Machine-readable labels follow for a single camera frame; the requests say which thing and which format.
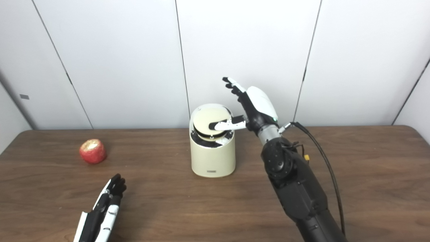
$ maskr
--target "wooden table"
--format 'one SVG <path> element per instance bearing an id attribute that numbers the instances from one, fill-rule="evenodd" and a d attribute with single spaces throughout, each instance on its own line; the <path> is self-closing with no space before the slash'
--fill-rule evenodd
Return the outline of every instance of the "wooden table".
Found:
<path id="1" fill-rule="evenodd" d="M 430 241 L 430 147 L 406 126 L 311 127 L 341 189 L 350 242 Z M 0 238 L 73 241 L 115 173 L 126 178 L 111 242 L 303 241 L 283 213 L 251 132 L 236 133 L 236 171 L 203 178 L 190 167 L 187 129 L 51 130 L 21 133 L 0 155 Z M 312 142 L 299 130 L 310 165 L 338 221 L 334 189 Z M 108 158 L 87 165 L 78 154 L 99 138 Z"/>

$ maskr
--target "white wall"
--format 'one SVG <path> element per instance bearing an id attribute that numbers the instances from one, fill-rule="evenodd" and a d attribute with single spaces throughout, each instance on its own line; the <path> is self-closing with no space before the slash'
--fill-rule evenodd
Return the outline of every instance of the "white wall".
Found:
<path id="1" fill-rule="evenodd" d="M 91 128 L 30 0 L 0 1 L 0 78 L 35 128 Z"/>
<path id="2" fill-rule="evenodd" d="M 30 129 L 27 121 L 0 84 L 0 154 L 20 132 Z"/>
<path id="3" fill-rule="evenodd" d="M 296 121 L 391 124 L 430 57 L 430 1 L 324 0 Z"/>
<path id="4" fill-rule="evenodd" d="M 94 128 L 186 127 L 174 0 L 35 0 Z"/>
<path id="5" fill-rule="evenodd" d="M 396 119 L 395 125 L 416 129 L 430 143 L 430 68 L 427 67 L 417 86 Z"/>
<path id="6" fill-rule="evenodd" d="M 177 0 L 190 109 L 220 103 L 243 114 L 221 80 L 257 86 L 280 123 L 292 121 L 319 0 Z"/>

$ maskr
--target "round lid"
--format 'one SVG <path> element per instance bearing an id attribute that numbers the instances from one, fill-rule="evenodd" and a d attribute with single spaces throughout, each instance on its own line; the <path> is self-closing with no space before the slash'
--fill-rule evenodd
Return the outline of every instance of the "round lid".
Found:
<path id="1" fill-rule="evenodd" d="M 207 136 L 217 136 L 225 131 L 223 130 L 210 130 L 209 124 L 219 122 L 224 119 L 231 118 L 230 113 L 226 108 L 205 108 L 199 110 L 193 119 L 194 128 Z"/>

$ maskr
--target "white robotic hand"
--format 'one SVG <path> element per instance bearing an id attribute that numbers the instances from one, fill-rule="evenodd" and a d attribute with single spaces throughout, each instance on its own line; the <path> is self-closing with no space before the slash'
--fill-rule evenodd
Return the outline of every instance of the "white robotic hand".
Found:
<path id="1" fill-rule="evenodd" d="M 82 212 L 73 242 L 107 242 L 121 204 L 126 180 L 120 174 L 104 186 L 89 213 Z"/>
<path id="2" fill-rule="evenodd" d="M 231 93 L 237 95 L 238 101 L 242 104 L 246 116 L 241 115 L 228 120 L 222 120 L 209 124 L 211 130 L 238 130 L 248 128 L 258 134 L 259 130 L 268 124 L 278 127 L 278 115 L 269 100 L 269 97 L 260 89 L 250 87 L 245 90 L 232 78 L 224 77 L 227 88 L 232 89 Z"/>

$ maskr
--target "black and white robotic hand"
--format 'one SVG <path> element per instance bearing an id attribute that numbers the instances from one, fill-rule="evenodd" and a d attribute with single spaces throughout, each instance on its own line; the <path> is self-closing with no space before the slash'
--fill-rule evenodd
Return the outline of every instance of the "black and white robotic hand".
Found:
<path id="1" fill-rule="evenodd" d="M 275 109 L 262 90 L 256 87 L 245 90 L 227 77 L 223 81 L 239 97 L 238 101 L 242 104 L 246 117 L 242 115 L 214 122 L 209 124 L 209 128 L 237 130 L 246 127 L 258 136 L 263 144 L 261 158 L 270 183 L 282 208 L 296 223 L 305 242 L 347 242 L 328 210 L 324 190 L 308 162 L 298 154 L 297 143 L 291 143 L 282 137 L 282 132 L 291 123 L 279 127 Z M 299 123 L 294 124 L 303 128 L 304 132 L 307 131 Z"/>
<path id="2" fill-rule="evenodd" d="M 89 213 L 82 212 L 73 242 L 107 242 L 115 223 L 126 180 L 120 174 L 104 186 Z"/>

